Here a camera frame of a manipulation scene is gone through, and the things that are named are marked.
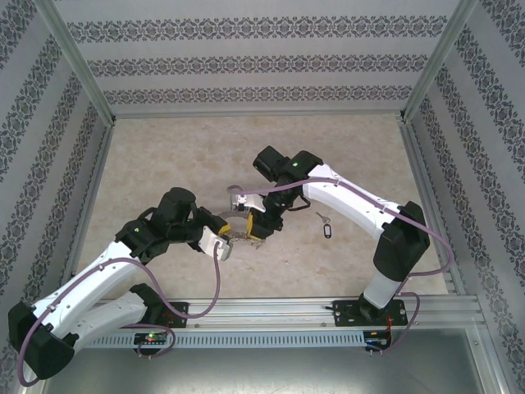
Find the key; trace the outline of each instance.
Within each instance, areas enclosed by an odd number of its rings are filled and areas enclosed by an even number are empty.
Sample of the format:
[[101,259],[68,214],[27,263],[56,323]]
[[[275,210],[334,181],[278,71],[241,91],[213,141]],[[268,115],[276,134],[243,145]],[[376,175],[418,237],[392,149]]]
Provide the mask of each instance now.
[[322,216],[319,212],[315,212],[315,214],[321,218],[323,223],[328,224],[330,222],[330,218],[328,216]]
[[330,218],[328,216],[322,216],[319,212],[316,212],[316,215],[320,217],[322,222],[324,223],[324,226],[322,227],[322,232],[324,233],[325,238],[329,240],[331,238]]

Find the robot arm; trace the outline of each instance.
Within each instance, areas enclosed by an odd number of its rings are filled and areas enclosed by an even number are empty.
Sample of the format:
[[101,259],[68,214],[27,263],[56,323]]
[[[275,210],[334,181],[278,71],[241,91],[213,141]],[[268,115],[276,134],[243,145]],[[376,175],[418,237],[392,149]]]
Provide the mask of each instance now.
[[[253,165],[269,181],[276,182],[276,186],[318,177],[345,183],[351,186],[350,188],[353,187],[376,200],[382,207],[425,224],[422,210],[417,204],[408,202],[405,206],[401,206],[381,199],[344,179],[320,158],[309,152],[301,151],[290,159],[268,146],[257,156]],[[236,201],[239,201],[240,197],[244,196],[236,196]],[[308,199],[324,203],[356,222],[378,241],[373,259],[377,271],[361,295],[361,311],[363,316],[370,320],[381,314],[399,285],[430,245],[427,233],[385,213],[341,185],[322,181],[305,183],[292,189],[254,197],[260,199],[264,209],[260,209],[260,203],[257,202],[252,204],[249,210],[247,232],[253,238],[265,239],[275,230],[280,231],[283,226],[281,215],[286,210],[290,210],[296,199],[300,197],[307,202],[305,208],[309,206]]]
[[32,304],[20,302],[9,312],[9,340],[20,351],[22,342],[34,322],[50,308],[53,301],[72,287],[61,302],[53,306],[30,338],[25,362],[39,378],[50,378],[62,370],[73,355],[92,340],[144,318],[154,320],[162,302],[149,286],[133,286],[121,298],[92,308],[100,298],[125,277],[139,271],[130,263],[102,263],[118,258],[134,259],[143,265],[167,251],[169,244],[187,243],[199,252],[213,256],[215,244],[220,260],[230,256],[232,245],[223,236],[227,222],[205,208],[197,208],[195,196],[188,190],[172,188],[157,208],[150,208],[136,220],[128,222],[116,239],[77,277],[100,267],[100,270],[76,283],[71,279],[51,295]]

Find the marble floor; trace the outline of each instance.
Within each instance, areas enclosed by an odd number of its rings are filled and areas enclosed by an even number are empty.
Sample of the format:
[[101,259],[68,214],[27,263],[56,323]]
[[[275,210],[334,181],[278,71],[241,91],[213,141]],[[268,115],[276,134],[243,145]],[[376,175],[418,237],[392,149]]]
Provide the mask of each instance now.
[[[269,144],[289,157],[308,150],[378,196],[419,203],[393,115],[119,120],[77,271],[173,186],[191,190],[198,206],[215,214],[230,208],[227,186],[269,186],[252,167]],[[323,237],[316,212],[331,219],[330,240]],[[376,249],[364,230],[315,201],[310,209],[285,213],[284,219],[283,231],[258,249],[235,242],[232,256],[221,263],[221,297],[357,296],[364,290],[375,269]],[[236,220],[236,226],[243,225]],[[170,298],[209,298],[214,292],[212,259],[187,245],[172,245],[148,267]],[[437,267],[431,247],[414,270]],[[127,278],[107,298],[141,282],[148,282],[142,273]],[[446,293],[441,275],[414,278],[406,289]]]

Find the patterned wallpaper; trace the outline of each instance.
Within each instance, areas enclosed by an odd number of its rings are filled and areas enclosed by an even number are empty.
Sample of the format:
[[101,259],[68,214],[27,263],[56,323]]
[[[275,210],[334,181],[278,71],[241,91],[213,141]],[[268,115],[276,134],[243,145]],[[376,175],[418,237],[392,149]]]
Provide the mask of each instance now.
[[106,128],[30,0],[0,3],[0,393],[8,310],[59,285]]
[[457,0],[372,3],[56,4],[113,111],[136,115],[401,109]]
[[479,2],[413,119],[511,392],[525,392],[524,19],[514,0]]

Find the enclosure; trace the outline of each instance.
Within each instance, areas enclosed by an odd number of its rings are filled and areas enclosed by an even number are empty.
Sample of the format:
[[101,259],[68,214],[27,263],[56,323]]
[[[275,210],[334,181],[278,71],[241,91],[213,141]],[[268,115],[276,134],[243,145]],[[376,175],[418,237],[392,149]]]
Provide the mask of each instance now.
[[[145,330],[116,330],[23,388],[3,319],[0,392],[525,392],[523,0],[1,8],[2,316],[72,279],[174,186],[229,212],[227,186],[268,186],[252,165],[267,145],[420,204],[456,264],[408,282],[415,324],[368,357],[363,333],[384,327],[338,327],[325,307],[363,292],[377,241],[312,201],[265,242],[232,242],[216,307],[159,360],[131,350]],[[414,272],[446,261],[432,240]],[[190,313],[209,304],[209,256],[172,245],[148,268]]]

